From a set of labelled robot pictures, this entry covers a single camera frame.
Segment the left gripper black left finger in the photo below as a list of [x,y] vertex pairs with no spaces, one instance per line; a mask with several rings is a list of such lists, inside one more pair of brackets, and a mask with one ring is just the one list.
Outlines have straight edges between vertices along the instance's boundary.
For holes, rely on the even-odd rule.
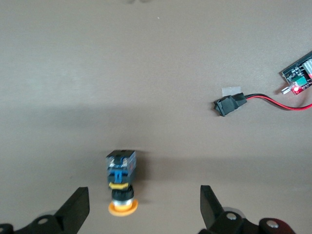
[[0,225],[2,234],[76,234],[90,212],[88,187],[79,187],[54,215],[43,215],[27,226],[14,230],[13,225]]

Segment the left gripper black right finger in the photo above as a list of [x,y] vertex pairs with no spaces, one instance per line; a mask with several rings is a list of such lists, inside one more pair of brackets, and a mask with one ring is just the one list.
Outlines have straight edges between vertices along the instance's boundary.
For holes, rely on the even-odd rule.
[[201,234],[293,234],[295,231],[284,221],[263,218],[259,224],[234,211],[225,211],[211,186],[200,186],[200,212],[206,228]]

